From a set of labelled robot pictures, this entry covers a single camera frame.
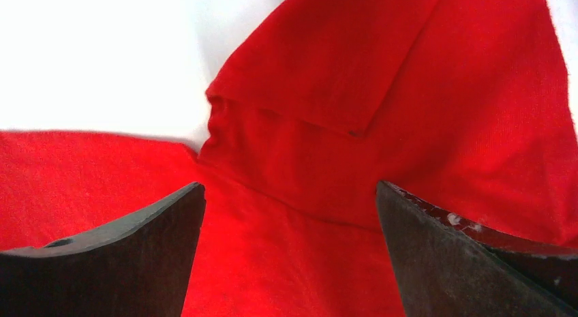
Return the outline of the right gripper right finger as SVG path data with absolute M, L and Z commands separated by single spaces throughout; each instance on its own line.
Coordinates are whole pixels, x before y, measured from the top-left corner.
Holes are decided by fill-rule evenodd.
M 508 235 L 381 181 L 376 205 L 407 316 L 576 316 L 577 250 Z

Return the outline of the red t shirt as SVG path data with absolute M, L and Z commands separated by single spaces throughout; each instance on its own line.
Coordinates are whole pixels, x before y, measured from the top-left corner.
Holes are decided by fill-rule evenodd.
M 577 138 L 547 0 L 285 0 L 207 89 L 209 138 L 1 133 L 1 249 L 44 247 L 190 183 L 180 316 L 403 316 L 389 181 L 577 246 Z

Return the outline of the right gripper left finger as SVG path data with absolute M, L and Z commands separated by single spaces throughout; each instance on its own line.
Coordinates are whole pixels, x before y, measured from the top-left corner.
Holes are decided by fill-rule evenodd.
M 44 247 L 1 253 L 2 316 L 180 316 L 200 236 L 205 188 Z

